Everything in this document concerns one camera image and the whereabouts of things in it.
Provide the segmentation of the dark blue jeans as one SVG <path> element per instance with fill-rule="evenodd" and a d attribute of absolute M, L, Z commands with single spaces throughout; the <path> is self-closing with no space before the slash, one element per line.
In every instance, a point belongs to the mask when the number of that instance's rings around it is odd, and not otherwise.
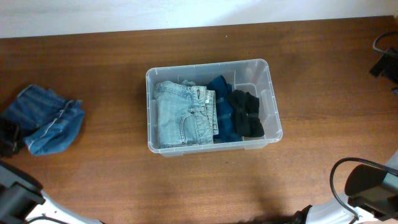
<path fill-rule="evenodd" d="M 18 125 L 22 145 L 34 156 L 63 152 L 80 131 L 85 112 L 80 100 L 68 100 L 51 89 L 29 85 L 1 112 Z"/>

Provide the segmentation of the dark grey garment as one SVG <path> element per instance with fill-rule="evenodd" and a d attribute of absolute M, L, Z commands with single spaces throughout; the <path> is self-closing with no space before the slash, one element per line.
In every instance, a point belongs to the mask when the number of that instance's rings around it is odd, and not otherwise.
<path fill-rule="evenodd" d="M 236 132 L 248 138 L 259 138 L 264 136 L 264 128 L 259 119 L 259 98 L 249 92 L 234 90 L 228 101 L 232 106 L 233 123 Z"/>

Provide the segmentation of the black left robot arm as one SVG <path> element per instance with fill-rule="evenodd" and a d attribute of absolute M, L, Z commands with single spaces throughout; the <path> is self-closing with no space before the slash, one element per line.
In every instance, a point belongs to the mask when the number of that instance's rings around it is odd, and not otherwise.
<path fill-rule="evenodd" d="M 28 173 L 1 161 L 1 223 L 97 223 L 53 201 Z"/>

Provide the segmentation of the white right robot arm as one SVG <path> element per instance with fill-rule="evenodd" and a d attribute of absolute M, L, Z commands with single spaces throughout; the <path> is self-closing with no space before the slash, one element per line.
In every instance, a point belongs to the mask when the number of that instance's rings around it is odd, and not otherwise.
<path fill-rule="evenodd" d="M 334 175 L 344 162 L 358 162 L 337 194 Z M 333 198 L 297 211 L 289 223 L 364 223 L 397 219 L 397 153 L 382 165 L 357 157 L 337 161 L 330 172 Z"/>

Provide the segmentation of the blue garment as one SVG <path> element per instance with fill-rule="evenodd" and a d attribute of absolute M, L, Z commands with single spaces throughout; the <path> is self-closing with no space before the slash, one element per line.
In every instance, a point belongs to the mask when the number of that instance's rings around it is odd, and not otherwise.
<path fill-rule="evenodd" d="M 234 109 L 228 101 L 232 93 L 232 86 L 220 75 L 207 84 L 207 89 L 215 92 L 216 116 L 218 134 L 214 136 L 216 142 L 238 142 L 243 137 L 236 132 L 233 123 Z"/>

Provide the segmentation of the light blue jeans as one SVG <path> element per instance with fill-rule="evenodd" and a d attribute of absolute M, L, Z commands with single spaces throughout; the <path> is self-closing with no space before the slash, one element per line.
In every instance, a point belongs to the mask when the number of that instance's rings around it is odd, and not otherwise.
<path fill-rule="evenodd" d="M 219 133 L 214 90 L 165 81 L 156 84 L 154 96 L 161 149 L 214 143 Z"/>

